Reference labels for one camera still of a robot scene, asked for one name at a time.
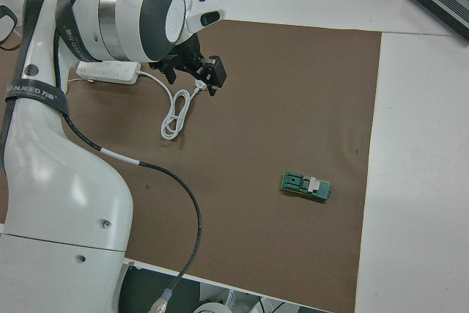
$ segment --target silver band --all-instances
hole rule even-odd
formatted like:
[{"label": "silver band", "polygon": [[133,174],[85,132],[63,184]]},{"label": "silver band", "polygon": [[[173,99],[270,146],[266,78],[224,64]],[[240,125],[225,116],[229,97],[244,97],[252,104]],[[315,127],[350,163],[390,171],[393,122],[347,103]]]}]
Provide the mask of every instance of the silver band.
[{"label": "silver band", "polygon": [[129,62],[129,58],[122,50],[117,34],[116,26],[116,1],[117,0],[100,0],[99,19],[100,30],[103,36],[103,42],[110,55],[121,62]]}]

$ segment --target coiled white cable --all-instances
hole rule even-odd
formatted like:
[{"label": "coiled white cable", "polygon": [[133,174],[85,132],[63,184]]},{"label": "coiled white cable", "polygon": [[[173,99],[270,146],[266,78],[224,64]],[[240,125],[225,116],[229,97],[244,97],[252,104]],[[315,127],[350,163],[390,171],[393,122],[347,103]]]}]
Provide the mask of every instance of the coiled white cable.
[{"label": "coiled white cable", "polygon": [[[167,140],[175,139],[179,132],[182,130],[182,128],[184,128],[185,115],[188,113],[191,100],[199,91],[206,89],[207,85],[202,81],[196,80],[196,88],[193,91],[192,95],[185,89],[181,89],[173,96],[169,88],[160,79],[144,71],[137,71],[136,73],[149,77],[153,81],[156,81],[165,89],[166,93],[168,93],[170,106],[168,114],[166,115],[163,120],[163,123],[161,124],[161,136]],[[180,112],[176,114],[176,100],[178,98],[184,99],[184,105],[182,106]]]}]

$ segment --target white table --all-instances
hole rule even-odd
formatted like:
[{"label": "white table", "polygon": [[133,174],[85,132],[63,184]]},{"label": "white table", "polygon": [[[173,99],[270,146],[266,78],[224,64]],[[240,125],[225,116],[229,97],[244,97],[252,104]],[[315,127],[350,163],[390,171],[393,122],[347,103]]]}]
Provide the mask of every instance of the white table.
[{"label": "white table", "polygon": [[224,4],[232,20],[385,32],[355,310],[466,311],[466,43],[410,0]]}]

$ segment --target velcro strap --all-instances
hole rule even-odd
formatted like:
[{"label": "velcro strap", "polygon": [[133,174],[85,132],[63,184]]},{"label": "velcro strap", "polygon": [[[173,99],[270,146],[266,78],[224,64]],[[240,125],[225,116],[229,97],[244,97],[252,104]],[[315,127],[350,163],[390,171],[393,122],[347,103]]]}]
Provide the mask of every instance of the velcro strap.
[{"label": "velcro strap", "polygon": [[7,85],[5,92],[5,100],[16,98],[29,98],[38,100],[57,109],[65,115],[69,115],[67,97],[60,89],[41,82],[38,80],[30,80],[20,78],[12,80]]},{"label": "velcro strap", "polygon": [[57,31],[73,55],[82,62],[99,62],[99,60],[91,56],[81,39],[75,15],[73,14],[73,2],[73,0],[57,0]]}]

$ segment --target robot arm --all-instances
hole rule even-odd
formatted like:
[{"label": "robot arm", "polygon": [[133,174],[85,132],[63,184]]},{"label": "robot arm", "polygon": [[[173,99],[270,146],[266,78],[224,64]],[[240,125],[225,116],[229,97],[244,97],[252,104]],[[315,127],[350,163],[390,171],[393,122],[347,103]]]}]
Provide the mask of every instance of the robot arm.
[{"label": "robot arm", "polygon": [[[160,62],[165,73],[191,70],[214,92],[226,74],[219,59],[200,54],[196,32],[223,16],[216,0],[26,0],[10,85],[17,95],[0,138],[9,187],[0,236],[6,312],[102,313],[130,233],[124,180],[63,133],[54,87],[65,91],[67,78],[56,80],[54,49],[62,73],[78,60]],[[166,292],[153,310],[163,312],[168,299]]]}]

